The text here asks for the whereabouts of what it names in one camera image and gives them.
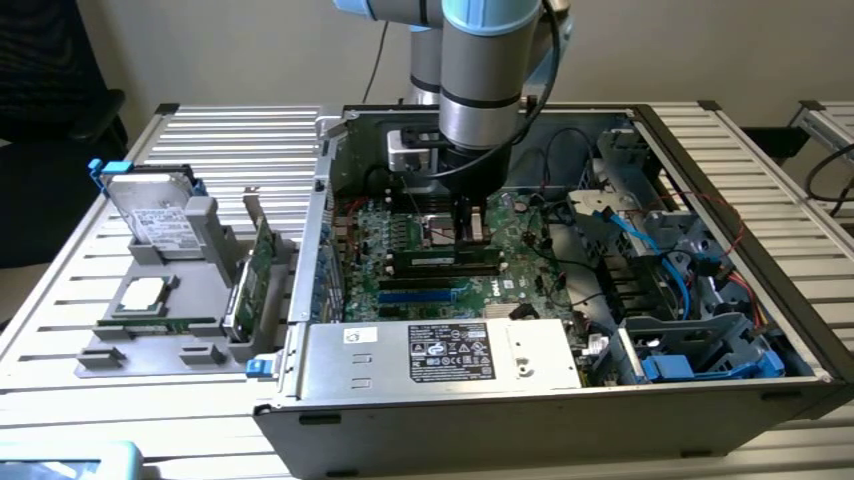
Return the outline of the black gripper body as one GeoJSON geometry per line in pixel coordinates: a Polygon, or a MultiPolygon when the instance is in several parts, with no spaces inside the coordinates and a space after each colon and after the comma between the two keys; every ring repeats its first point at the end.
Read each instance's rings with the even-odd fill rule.
{"type": "MultiPolygon", "coordinates": [[[[468,165],[485,153],[487,150],[449,148],[444,151],[444,170],[468,165]]],[[[453,195],[461,195],[469,200],[485,199],[505,183],[511,153],[511,146],[501,148],[473,167],[447,176],[444,187],[453,195]]]]}

